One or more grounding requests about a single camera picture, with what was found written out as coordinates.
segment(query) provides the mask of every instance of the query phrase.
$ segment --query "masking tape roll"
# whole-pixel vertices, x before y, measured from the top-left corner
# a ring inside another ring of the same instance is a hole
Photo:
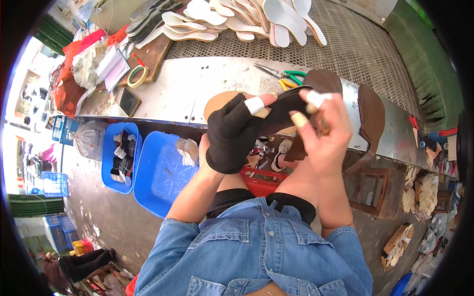
[[[140,79],[135,82],[135,83],[132,83],[132,78],[133,76],[138,72],[140,71],[141,69],[143,69],[143,74],[142,74],[142,77],[140,77]],[[130,74],[128,75],[128,79],[127,79],[127,85],[131,88],[136,88],[136,87],[139,87],[146,79],[148,75],[148,68],[143,68],[142,65],[138,65],[137,67],[135,67],[132,72],[130,72]]]

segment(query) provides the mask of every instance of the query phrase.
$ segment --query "hand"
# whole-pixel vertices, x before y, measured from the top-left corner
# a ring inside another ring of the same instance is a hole
[[[310,90],[299,92],[301,99]],[[328,135],[318,137],[309,120],[297,111],[291,111],[290,116],[298,128],[304,143],[304,150],[318,176],[334,176],[342,174],[342,161],[346,155],[347,145],[352,137],[352,125],[347,114],[346,106],[340,93],[333,93],[331,99],[325,99],[316,115],[316,121],[323,118],[330,128]]]
[[[252,150],[264,120],[252,116],[245,99],[254,96],[238,94],[220,110],[209,115],[209,149],[206,161],[215,171],[223,174],[236,174],[244,166],[245,158]],[[260,95],[265,106],[276,101],[276,94]]]

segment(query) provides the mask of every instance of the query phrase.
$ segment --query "stainless steel table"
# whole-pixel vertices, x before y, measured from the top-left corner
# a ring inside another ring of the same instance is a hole
[[[278,70],[308,72],[310,69],[293,64],[239,57],[194,57],[165,60],[153,83],[130,89],[142,104],[134,118],[206,128],[204,107],[214,95],[227,90],[251,94],[281,92],[278,80],[256,67],[260,63]],[[343,97],[352,122],[354,135],[348,148],[367,151],[369,143],[359,134],[360,115],[357,105],[358,84],[341,79]],[[413,138],[408,113],[381,97],[385,106],[385,130],[377,155],[406,164],[429,169],[425,149],[418,149]],[[106,92],[87,98],[81,115],[127,117]]]

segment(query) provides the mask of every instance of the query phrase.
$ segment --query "blue denim shirt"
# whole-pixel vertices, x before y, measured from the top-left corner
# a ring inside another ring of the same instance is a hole
[[[275,282],[297,296],[372,294],[357,232],[350,226],[326,239],[299,211],[274,210],[264,197],[196,223],[166,219],[138,275],[135,295],[245,295]]]

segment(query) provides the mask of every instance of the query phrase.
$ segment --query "pliers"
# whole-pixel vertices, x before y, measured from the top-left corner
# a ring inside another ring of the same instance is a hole
[[[272,69],[270,67],[263,66],[263,65],[260,65],[260,64],[257,64],[257,63],[255,63],[254,66],[261,69],[261,70],[264,70],[264,71],[272,74],[276,78],[278,78],[279,79],[278,83],[282,86],[283,90],[288,90],[287,86],[289,86],[291,88],[295,88],[298,85],[303,85],[303,82],[301,80],[299,80],[298,78],[296,78],[295,75],[300,75],[300,76],[303,76],[303,77],[306,76],[306,73],[301,72],[301,71],[286,71],[285,70],[282,73],[281,71],[278,71],[278,70],[275,70],[275,69]],[[285,77],[290,78],[291,80],[296,82],[296,84],[287,81],[286,79],[284,79]]]

